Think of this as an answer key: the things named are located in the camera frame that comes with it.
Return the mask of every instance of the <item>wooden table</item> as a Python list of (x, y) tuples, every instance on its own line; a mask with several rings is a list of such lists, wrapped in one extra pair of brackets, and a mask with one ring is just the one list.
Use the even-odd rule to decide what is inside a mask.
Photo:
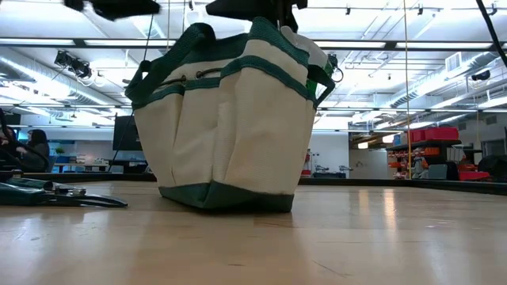
[(85, 169), (91, 169), (92, 167), (98, 167), (100, 171), (105, 171), (106, 167), (109, 167), (109, 165), (106, 164), (97, 164), (97, 163), (55, 163), (54, 166), (58, 166), (58, 172), (63, 173), (63, 167), (69, 166), (69, 167), (84, 167)]
[(507, 197), (301, 186), (291, 214), (217, 214), (153, 183), (128, 209), (0, 207), (0, 284), (505, 285)]

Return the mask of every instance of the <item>tote bag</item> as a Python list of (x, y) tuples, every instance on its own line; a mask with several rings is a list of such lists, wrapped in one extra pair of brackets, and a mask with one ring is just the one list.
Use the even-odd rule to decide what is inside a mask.
[[(327, 90), (318, 99), (307, 80)], [(334, 88), (274, 25), (217, 40), (191, 25), (127, 87), (161, 194), (206, 209), (290, 211), (315, 110)]]

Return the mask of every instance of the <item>ceiling light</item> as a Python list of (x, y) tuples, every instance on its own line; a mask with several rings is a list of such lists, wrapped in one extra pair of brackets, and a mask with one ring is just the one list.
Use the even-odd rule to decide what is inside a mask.
[(358, 143), (357, 148), (360, 150), (365, 150), (368, 148), (368, 143), (367, 142)]
[(420, 127), (426, 127), (426, 126), (429, 126), (430, 124), (434, 124), (435, 122), (417, 122), (417, 123), (411, 123), (410, 124), (410, 129), (418, 129)]
[(435, 49), (446, 49), (446, 48), (490, 48), (492, 43), (397, 43), (397, 48), (435, 48)]
[(395, 140), (395, 135), (386, 135), (385, 137), (382, 137), (382, 143), (393, 143)]
[(0, 39), (0, 44), (15, 45), (15, 44), (30, 44), (30, 45), (74, 45), (73, 40), (58, 40), (58, 39)]
[(485, 109), (483, 112), (507, 112), (507, 109)]
[(431, 109), (431, 112), (477, 112), (470, 109)]
[(373, 108), (335, 108), (335, 107), (331, 107), (331, 108), (320, 108), (321, 111), (350, 111), (350, 112), (354, 112), (354, 111), (372, 111)]
[(371, 42), (371, 41), (316, 40), (315, 43), (320, 48), (383, 48), (386, 46), (386, 43), (384, 42)]
[[(139, 40), (85, 40), (85, 44), (87, 46), (103, 46), (103, 47), (111, 47), (111, 46), (130, 46), (130, 47), (145, 47), (146, 39)], [(169, 40), (169, 45), (173, 46), (176, 43), (175, 40)], [(168, 42), (164, 39), (150, 39), (148, 43), (148, 47), (156, 47), (156, 46), (167, 46)]]
[(374, 130), (374, 132), (398, 134), (398, 133), (401, 133), (402, 131), (397, 131), (397, 130)]
[(507, 104), (507, 97), (500, 97), (496, 99), (489, 100), (485, 103), (480, 104), (479, 108), (490, 108), (498, 105)]
[(452, 116), (450, 118), (447, 118), (447, 119), (444, 119), (444, 120), (441, 120), (440, 122), (438, 123), (449, 123), (449, 122), (452, 122), (453, 120), (457, 120), (459, 118), (462, 118), (464, 117), (465, 115), (458, 115), (458, 116)]
[(435, 104), (434, 106), (431, 107), (431, 109), (436, 109), (436, 108), (442, 108), (442, 107), (450, 106), (450, 105), (453, 105), (454, 103), (456, 103), (458, 101), (461, 101), (462, 99), (463, 98), (460, 98), (460, 97), (454, 97), (452, 99), (449, 99), (449, 100), (440, 102), (438, 104)]

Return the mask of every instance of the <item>wall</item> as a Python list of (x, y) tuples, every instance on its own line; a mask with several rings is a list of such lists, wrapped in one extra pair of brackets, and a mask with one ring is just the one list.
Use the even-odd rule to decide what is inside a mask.
[(329, 167), (330, 172), (338, 172), (340, 165), (349, 166), (349, 133), (314, 132), (311, 134), (309, 148), (314, 153), (314, 167), (321, 165)]
[(349, 167), (352, 179), (391, 179), (394, 172), (387, 167), (385, 150), (350, 150)]

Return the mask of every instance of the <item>black object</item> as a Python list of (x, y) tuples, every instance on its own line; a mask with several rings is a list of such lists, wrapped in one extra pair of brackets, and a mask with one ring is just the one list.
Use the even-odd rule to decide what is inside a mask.
[(118, 116), (114, 122), (113, 150), (143, 150), (132, 116)]
[(58, 51), (55, 64), (63, 69), (68, 68), (69, 71), (79, 78), (89, 78), (92, 76), (90, 64), (69, 55), (67, 51)]
[(6, 181), (9, 185), (18, 186), (18, 187), (25, 187), (25, 188), (37, 188), (37, 189), (43, 189), (46, 191), (53, 189), (53, 182), (51, 181), (45, 181), (45, 180), (37, 180), (37, 179), (30, 179), (30, 178), (10, 178)]
[(264, 17), (275, 26), (287, 25), (297, 32), (298, 24), (292, 14), (294, 4), (301, 10), (307, 8), (308, 0), (215, 0), (206, 5), (206, 11), (213, 16), (248, 21)]
[(127, 207), (121, 199), (101, 195), (46, 192), (43, 189), (25, 188), (0, 183), (0, 205), (10, 206), (98, 206)]
[(507, 155), (488, 155), (478, 163), (477, 169), (488, 172), (495, 181), (507, 182)]
[(484, 72), (481, 72), (480, 74), (472, 75), (472, 80), (473, 81), (487, 80), (487, 79), (490, 79), (490, 77), (491, 77), (491, 72), (489, 70), (486, 70)]
[[(92, 4), (97, 15), (110, 21), (160, 12), (160, 5), (152, 0), (88, 0), (88, 2)], [(84, 9), (83, 0), (65, 0), (64, 5), (79, 12)]]
[(447, 180), (448, 181), (459, 181), (458, 166), (453, 161), (446, 161), (447, 166)]
[(500, 54), (501, 60), (504, 62), (505, 67), (507, 67), (507, 55), (505, 55), (505, 52), (501, 48), (500, 40), (498, 40), (497, 33), (494, 31), (493, 22), (490, 19), (490, 15), (488, 15), (488, 11), (486, 11), (486, 7), (484, 6), (484, 3), (482, 3), (482, 0), (475, 1), (477, 2), (478, 9), (481, 11), (482, 17), (484, 18), (486, 25), (488, 26), (488, 31), (490, 32), (494, 47)]

